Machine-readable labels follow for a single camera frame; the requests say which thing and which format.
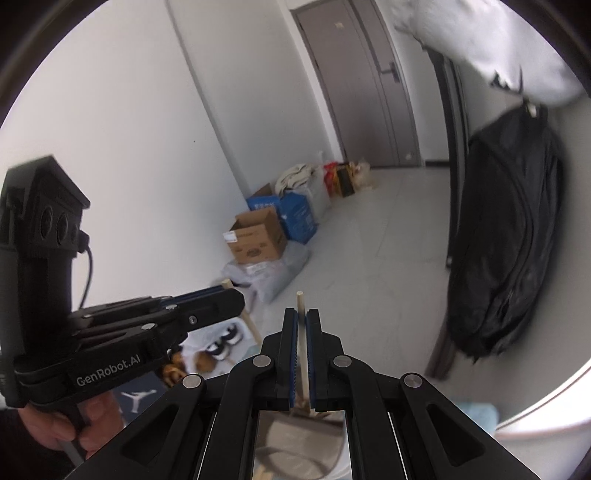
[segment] white fabric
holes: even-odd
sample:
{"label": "white fabric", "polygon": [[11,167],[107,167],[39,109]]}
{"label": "white fabric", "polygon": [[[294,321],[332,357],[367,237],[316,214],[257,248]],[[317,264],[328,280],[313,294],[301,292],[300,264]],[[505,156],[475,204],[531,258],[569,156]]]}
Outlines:
{"label": "white fabric", "polygon": [[583,86],[535,28],[500,0],[389,0],[395,28],[487,81],[535,103],[559,106]]}
{"label": "white fabric", "polygon": [[295,167],[291,167],[289,170],[283,172],[277,183],[275,183],[275,193],[281,196],[284,190],[295,189],[303,185],[313,173],[313,166],[306,163],[300,163]]}

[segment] clutter pile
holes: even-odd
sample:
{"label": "clutter pile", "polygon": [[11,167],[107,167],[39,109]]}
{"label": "clutter pile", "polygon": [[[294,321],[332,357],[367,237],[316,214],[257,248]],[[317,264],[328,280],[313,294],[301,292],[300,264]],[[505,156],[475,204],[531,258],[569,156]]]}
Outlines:
{"label": "clutter pile", "polygon": [[331,162],[324,166],[324,184],[331,197],[348,197],[361,190],[374,188],[370,166],[364,159],[359,163]]}

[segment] black bag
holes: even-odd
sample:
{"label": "black bag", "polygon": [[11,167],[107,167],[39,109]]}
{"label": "black bag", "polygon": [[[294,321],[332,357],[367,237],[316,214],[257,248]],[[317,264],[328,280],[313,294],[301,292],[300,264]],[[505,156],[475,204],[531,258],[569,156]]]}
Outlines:
{"label": "black bag", "polygon": [[561,148],[547,109],[523,104],[470,140],[447,291],[447,328],[478,359],[528,323],[552,249]]}

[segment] door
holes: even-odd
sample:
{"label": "door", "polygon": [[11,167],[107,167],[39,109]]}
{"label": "door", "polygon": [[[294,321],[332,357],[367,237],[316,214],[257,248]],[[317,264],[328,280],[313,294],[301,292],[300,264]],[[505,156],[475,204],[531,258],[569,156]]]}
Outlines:
{"label": "door", "polygon": [[410,103],[371,0],[328,0],[304,7],[296,18],[346,159],[419,166]]}

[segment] black garment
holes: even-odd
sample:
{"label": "black garment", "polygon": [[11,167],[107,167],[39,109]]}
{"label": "black garment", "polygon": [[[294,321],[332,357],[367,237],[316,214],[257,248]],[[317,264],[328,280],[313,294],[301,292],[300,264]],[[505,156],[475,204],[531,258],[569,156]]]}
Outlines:
{"label": "black garment", "polygon": [[60,480],[72,469],[64,452],[47,449],[29,435],[16,410],[0,410],[0,478]]}

